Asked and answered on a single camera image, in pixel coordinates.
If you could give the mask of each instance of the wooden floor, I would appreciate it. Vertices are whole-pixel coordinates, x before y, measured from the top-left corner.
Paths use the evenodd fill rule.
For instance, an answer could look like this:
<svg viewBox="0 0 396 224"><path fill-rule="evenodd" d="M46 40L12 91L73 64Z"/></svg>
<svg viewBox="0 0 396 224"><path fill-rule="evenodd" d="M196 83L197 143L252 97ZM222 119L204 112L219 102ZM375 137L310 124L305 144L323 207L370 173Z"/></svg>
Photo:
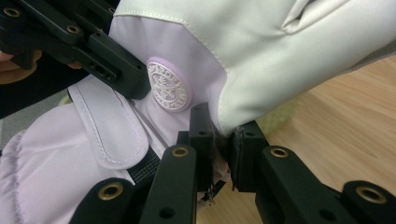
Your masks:
<svg viewBox="0 0 396 224"><path fill-rule="evenodd" d="M396 195L396 56L334 78L299 97L294 116L267 136L292 149L337 190L367 180ZM254 194L227 184L197 223L262 223Z"/></svg>

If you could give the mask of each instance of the black mechanical arm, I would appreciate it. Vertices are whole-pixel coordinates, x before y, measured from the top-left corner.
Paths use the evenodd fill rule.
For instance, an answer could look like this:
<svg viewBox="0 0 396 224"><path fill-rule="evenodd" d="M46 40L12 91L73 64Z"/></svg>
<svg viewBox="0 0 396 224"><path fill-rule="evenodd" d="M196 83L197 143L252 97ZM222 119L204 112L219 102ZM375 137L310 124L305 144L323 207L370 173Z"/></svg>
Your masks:
<svg viewBox="0 0 396 224"><path fill-rule="evenodd" d="M0 50L32 66L41 49L83 69L125 97L149 91L146 66L107 36L118 1L6 0L0 11ZM211 150L219 139L207 105L191 111L188 132L166 149L155 177L138 185L98 183L71 223L194 223L196 192L213 197ZM372 183L352 181L342 192L324 186L289 149L269 146L255 122L238 128L221 147L233 185L256 192L264 223L395 223L396 199Z"/></svg>

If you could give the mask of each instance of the embossed logo button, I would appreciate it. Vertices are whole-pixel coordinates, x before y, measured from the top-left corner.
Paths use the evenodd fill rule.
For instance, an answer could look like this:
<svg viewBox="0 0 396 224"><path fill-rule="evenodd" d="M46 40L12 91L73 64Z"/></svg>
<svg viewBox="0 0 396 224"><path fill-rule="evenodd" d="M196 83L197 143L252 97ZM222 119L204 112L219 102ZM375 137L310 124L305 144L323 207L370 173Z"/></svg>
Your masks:
<svg viewBox="0 0 396 224"><path fill-rule="evenodd" d="M172 64L163 59L151 58L147 68L153 96L161 107L168 111L181 111L190 104L188 86Z"/></svg>

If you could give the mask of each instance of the white fabric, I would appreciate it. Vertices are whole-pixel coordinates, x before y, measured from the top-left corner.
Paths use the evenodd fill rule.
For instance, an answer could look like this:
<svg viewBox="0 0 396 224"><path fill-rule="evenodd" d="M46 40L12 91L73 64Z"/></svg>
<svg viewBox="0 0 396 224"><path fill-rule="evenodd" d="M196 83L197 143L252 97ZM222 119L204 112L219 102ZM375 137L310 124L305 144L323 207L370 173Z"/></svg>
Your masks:
<svg viewBox="0 0 396 224"><path fill-rule="evenodd" d="M147 144L161 157L189 129L192 106L209 102L215 126L228 135L396 38L394 0L308 2L121 0L111 36L142 62L172 64L191 99L171 111L152 92L129 102L92 78L72 87L84 101L51 110L4 149L1 222L67 223L97 182L133 182L124 168ZM216 180L227 177L225 161L213 156Z"/></svg>
<svg viewBox="0 0 396 224"><path fill-rule="evenodd" d="M206 100L215 125L228 135L236 126L347 70L396 38L394 0L308 2L124 0L116 16L181 24L210 50L226 71L227 82L219 95L214 92ZM137 43L144 38L144 27L137 31ZM117 32L137 36L128 30ZM161 27L151 32L166 33ZM161 43L177 49L182 48L178 44L182 39ZM118 40L126 46L137 44L132 43L134 38ZM149 51L132 53L145 57Z"/></svg>

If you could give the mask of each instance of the white leather glove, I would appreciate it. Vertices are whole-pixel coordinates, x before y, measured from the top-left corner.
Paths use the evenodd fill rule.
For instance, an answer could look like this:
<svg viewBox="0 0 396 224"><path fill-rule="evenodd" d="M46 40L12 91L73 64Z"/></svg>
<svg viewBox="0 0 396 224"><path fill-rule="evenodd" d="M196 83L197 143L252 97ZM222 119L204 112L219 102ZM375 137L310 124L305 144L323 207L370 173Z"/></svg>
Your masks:
<svg viewBox="0 0 396 224"><path fill-rule="evenodd" d="M66 223L97 182L134 183L125 169L148 145L161 157L194 105L209 102L228 136L396 39L394 0L309 2L122 0L111 36L147 63L152 91L130 102L92 77L72 87L72 105L5 148L2 221ZM216 179L226 170L216 158Z"/></svg>

